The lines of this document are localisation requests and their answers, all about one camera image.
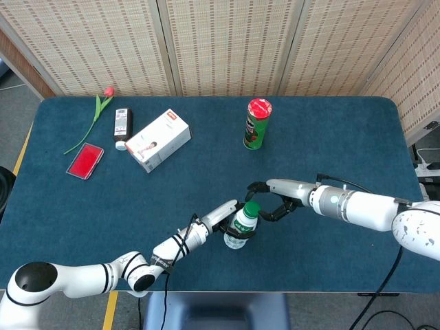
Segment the artificial red tulip flower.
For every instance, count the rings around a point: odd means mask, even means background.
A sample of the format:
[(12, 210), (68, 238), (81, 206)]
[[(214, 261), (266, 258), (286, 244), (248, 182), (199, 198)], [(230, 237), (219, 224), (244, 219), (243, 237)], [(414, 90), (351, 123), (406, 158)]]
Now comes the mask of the artificial red tulip flower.
[(104, 96), (101, 98), (99, 95), (96, 95), (96, 106), (95, 111), (93, 115), (93, 120), (90, 125), (90, 127), (87, 129), (87, 132), (83, 136), (83, 138), (77, 142), (74, 146), (66, 150), (63, 154), (67, 155), (68, 153), (72, 152), (76, 148), (78, 148), (88, 137), (91, 130), (93, 129), (95, 123), (98, 121), (100, 114), (104, 111), (104, 109), (107, 107), (107, 105), (113, 100), (113, 97), (115, 96), (116, 90), (113, 87), (107, 87), (104, 91)]

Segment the green bottle cap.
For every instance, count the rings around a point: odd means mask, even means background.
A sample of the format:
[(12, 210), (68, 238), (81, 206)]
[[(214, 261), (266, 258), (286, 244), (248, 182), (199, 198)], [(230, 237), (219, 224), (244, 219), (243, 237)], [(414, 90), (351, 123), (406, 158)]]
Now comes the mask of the green bottle cap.
[(256, 219), (259, 217), (260, 205), (255, 201), (248, 201), (244, 204), (243, 214), (249, 219)]

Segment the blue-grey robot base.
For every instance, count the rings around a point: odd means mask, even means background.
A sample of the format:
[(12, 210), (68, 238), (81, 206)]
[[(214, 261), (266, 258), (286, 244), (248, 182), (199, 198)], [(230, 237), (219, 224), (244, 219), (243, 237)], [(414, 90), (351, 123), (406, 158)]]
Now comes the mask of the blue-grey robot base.
[(290, 330), (287, 296), (274, 292), (153, 292), (142, 330)]

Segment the white plastic bottle green label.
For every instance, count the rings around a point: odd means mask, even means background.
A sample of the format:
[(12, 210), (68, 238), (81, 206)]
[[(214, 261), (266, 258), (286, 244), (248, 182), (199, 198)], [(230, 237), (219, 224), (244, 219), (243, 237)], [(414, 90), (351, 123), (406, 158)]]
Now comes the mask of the white plastic bottle green label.
[(224, 243), (233, 250), (241, 249), (255, 234), (258, 217), (248, 217), (244, 212), (237, 212), (226, 227)]

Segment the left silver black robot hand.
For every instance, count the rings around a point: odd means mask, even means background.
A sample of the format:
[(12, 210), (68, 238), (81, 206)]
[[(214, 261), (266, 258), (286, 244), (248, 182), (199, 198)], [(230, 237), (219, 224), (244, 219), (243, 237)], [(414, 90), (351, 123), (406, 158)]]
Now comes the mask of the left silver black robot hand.
[(226, 233), (235, 239), (249, 239), (255, 235), (255, 230), (249, 232), (239, 232), (237, 229), (232, 228), (232, 215), (235, 215), (239, 210), (244, 207), (243, 202), (239, 202), (236, 199), (229, 200), (207, 215), (203, 216), (200, 220), (202, 226), (205, 227), (207, 233), (205, 237), (216, 231)]

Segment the green chips can red lid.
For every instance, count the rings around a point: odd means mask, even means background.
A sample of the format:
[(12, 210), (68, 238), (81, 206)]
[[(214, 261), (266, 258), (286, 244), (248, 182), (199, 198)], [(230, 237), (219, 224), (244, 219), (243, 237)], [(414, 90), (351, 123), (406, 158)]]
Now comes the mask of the green chips can red lid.
[(255, 98), (247, 106), (247, 120), (243, 143), (246, 148), (261, 148), (269, 118), (272, 114), (271, 103), (264, 98)]

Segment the white cardboard box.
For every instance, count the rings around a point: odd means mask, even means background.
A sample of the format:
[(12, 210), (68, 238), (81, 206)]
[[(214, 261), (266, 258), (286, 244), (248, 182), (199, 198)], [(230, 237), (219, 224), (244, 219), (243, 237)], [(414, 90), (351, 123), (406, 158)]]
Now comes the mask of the white cardboard box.
[(189, 125), (172, 109), (167, 109), (131, 137), (125, 146), (138, 164), (150, 173), (191, 138)]

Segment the dark brown bottle white cap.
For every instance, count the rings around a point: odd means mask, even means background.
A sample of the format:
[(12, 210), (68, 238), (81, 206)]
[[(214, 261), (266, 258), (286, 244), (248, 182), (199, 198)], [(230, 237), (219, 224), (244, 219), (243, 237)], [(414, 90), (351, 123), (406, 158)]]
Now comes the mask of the dark brown bottle white cap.
[(133, 112), (130, 108), (121, 108), (115, 110), (113, 139), (115, 148), (119, 151), (125, 151), (126, 142), (133, 136)]

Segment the black round stool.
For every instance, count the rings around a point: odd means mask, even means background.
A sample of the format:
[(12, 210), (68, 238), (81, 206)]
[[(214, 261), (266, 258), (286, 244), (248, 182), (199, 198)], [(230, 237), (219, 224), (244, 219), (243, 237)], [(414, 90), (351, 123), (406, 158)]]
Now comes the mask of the black round stool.
[(3, 218), (16, 175), (7, 168), (0, 166), (0, 223)]

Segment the beige woven folding screen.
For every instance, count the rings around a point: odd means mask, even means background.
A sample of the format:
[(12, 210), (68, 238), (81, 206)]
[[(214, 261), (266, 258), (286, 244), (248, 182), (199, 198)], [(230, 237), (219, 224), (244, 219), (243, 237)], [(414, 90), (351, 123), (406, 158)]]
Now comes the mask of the beige woven folding screen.
[(440, 119), (440, 0), (0, 0), (58, 95), (381, 96)]

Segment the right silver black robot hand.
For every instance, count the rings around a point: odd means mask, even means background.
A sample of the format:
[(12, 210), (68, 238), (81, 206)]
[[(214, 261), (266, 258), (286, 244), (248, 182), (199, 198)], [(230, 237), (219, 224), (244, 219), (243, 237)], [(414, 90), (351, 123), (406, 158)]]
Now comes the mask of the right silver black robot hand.
[(259, 210), (262, 219), (270, 222), (279, 221), (297, 207), (310, 207), (310, 194), (317, 189), (316, 184), (290, 179), (269, 179), (256, 181), (247, 187), (245, 202), (257, 193), (273, 193), (282, 199), (282, 204), (273, 212)]

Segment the red flat plastic case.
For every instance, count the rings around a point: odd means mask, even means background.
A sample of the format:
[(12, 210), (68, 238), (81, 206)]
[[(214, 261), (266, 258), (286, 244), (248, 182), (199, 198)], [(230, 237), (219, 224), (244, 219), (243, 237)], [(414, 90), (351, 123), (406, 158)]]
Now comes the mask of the red flat plastic case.
[(104, 149), (84, 143), (66, 173), (79, 179), (88, 180), (104, 155)]

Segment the white power strip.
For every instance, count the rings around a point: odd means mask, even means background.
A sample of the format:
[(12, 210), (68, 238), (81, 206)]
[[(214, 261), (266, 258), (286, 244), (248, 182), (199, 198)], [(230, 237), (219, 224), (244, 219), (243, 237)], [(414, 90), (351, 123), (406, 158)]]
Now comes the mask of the white power strip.
[(416, 155), (420, 159), (420, 163), (415, 168), (417, 177), (440, 177), (440, 162), (427, 163), (421, 156), (421, 151), (440, 151), (440, 148), (419, 148)]

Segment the blue felt table mat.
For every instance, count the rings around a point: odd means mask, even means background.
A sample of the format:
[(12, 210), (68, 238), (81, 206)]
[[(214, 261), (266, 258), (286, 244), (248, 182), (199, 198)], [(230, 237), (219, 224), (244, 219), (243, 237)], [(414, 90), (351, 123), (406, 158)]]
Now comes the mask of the blue felt table mat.
[[(318, 173), (411, 201), (421, 192), (395, 104), (378, 97), (273, 97), (260, 149), (244, 147), (248, 98), (114, 98), (90, 127), (96, 101), (43, 101), (0, 223), (0, 288), (32, 261), (94, 265), (153, 248), (222, 203), (243, 200), (252, 182), (313, 182)], [(167, 109), (192, 138), (147, 173), (113, 141), (114, 113), (129, 107), (139, 131)], [(84, 143), (104, 149), (88, 180), (66, 173)], [(155, 290), (371, 292), (385, 279), (398, 243), (377, 232), (299, 208), (262, 221), (243, 248), (221, 233), (178, 261)]]

